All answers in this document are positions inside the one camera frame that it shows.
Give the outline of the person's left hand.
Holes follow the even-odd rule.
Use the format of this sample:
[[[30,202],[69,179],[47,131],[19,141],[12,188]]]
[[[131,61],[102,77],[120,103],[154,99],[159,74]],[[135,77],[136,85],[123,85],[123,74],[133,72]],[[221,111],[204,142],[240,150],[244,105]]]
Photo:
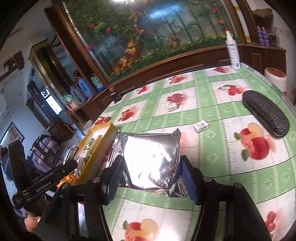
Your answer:
[[[40,216],[27,216],[24,219],[24,223],[27,231],[34,232],[39,224],[40,219],[41,219]]]

